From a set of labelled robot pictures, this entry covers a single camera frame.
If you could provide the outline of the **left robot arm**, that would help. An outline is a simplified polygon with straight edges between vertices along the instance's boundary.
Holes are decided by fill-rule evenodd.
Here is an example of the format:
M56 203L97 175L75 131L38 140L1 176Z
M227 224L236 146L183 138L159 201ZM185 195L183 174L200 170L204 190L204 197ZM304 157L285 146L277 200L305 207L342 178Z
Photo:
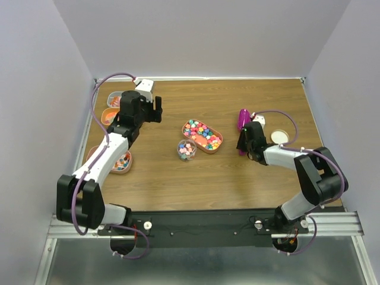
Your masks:
M121 205L105 204L101 187L116 162L139 136L142 124L161 122L162 112L159 96L145 96L136 90L122 93L119 112L106 128L97 150L72 175L62 175L58 179L58 220L87 229L111 224L120 235L130 231L131 210Z

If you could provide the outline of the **clear plastic jar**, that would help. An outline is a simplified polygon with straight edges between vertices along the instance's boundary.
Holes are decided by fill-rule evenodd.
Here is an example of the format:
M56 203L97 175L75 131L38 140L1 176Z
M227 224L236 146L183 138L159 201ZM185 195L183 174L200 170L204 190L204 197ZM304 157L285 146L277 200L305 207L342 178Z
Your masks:
M194 159L197 152L197 147L193 140L181 140L177 146L178 157L183 162L188 162Z

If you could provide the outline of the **magenta plastic scoop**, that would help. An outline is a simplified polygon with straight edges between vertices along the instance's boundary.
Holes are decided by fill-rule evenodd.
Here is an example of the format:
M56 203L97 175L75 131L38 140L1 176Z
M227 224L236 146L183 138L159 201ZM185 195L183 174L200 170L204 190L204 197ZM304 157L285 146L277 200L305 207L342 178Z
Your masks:
M248 144L251 140L249 130L245 128L245 124L250 123L251 114L247 109L241 109L237 120L237 129L239 131L239 138L237 142L237 149L240 156L244 156L248 149Z

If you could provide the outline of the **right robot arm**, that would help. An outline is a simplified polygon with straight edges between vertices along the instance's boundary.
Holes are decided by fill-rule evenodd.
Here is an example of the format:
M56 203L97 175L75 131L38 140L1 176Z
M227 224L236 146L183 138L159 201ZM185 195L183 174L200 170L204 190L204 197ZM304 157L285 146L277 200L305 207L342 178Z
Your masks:
M261 124L252 121L241 129L236 148L261 165L297 173L300 192L274 211L273 225L279 232L288 232L299 218L339 199L348 190L347 178L326 147L297 150L268 143Z

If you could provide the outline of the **pink tray of lollipops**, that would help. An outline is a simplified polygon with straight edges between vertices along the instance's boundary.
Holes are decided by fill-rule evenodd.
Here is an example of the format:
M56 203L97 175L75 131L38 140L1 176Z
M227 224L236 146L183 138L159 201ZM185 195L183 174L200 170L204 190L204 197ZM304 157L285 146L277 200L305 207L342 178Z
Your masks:
M100 153L100 150L98 150L99 148L102 149L102 145L94 146L89 150L84 162L84 165L86 167L88 167L88 165L91 163L91 158L97 157L97 155ZM127 150L114 162L114 164L106 163L105 166L102 167L102 170L108 170L109 173L122 175L130 170L132 161L132 155L130 151Z

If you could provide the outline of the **pink tray of candies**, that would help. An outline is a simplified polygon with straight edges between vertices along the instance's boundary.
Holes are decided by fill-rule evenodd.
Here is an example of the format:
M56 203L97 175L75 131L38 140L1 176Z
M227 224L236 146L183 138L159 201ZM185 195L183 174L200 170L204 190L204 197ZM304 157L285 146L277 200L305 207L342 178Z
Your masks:
M182 127L182 134L208 154L216 153L223 143L221 133L197 119L188 120Z

